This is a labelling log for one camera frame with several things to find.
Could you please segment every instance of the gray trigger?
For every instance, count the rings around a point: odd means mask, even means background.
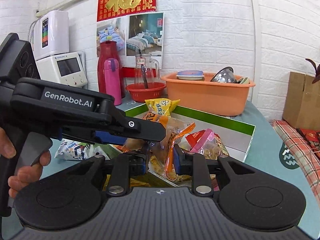
[[[14,175],[17,175],[19,168],[33,166],[40,161],[42,153],[48,151],[52,146],[52,140],[42,134],[31,132],[22,148]],[[8,206],[13,206],[13,199],[9,198]]]

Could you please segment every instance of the camera lens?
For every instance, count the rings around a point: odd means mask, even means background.
[[[20,67],[24,68],[26,66],[26,64],[28,63],[28,58],[28,52],[24,52],[20,59]]]
[[[30,64],[30,65],[28,66],[27,70],[26,70],[26,75],[25,75],[25,77],[30,77],[30,78],[31,78],[31,77],[33,76],[33,71],[34,71],[33,65]]]

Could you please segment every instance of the human hand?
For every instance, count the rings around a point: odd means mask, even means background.
[[[16,150],[12,142],[9,140],[5,131],[0,128],[0,155],[11,159],[16,155]],[[18,170],[17,176],[11,176],[8,179],[10,187],[9,195],[15,198],[18,191],[29,185],[31,182],[38,181],[42,175],[44,166],[47,166],[51,161],[50,152],[45,152],[40,157],[40,162],[33,166],[24,166]]]

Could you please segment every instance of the orange plastic basin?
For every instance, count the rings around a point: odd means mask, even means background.
[[[204,81],[181,80],[176,75],[175,72],[161,77],[167,84],[169,99],[180,99],[180,106],[225,116],[241,114],[250,87],[256,85],[251,80],[249,84],[210,82],[215,73],[204,73]]]

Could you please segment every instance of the glass pitcher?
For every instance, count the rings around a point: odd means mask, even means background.
[[[159,62],[152,59],[151,54],[137,54],[134,76],[136,89],[154,88],[154,82],[159,82],[159,78]]]

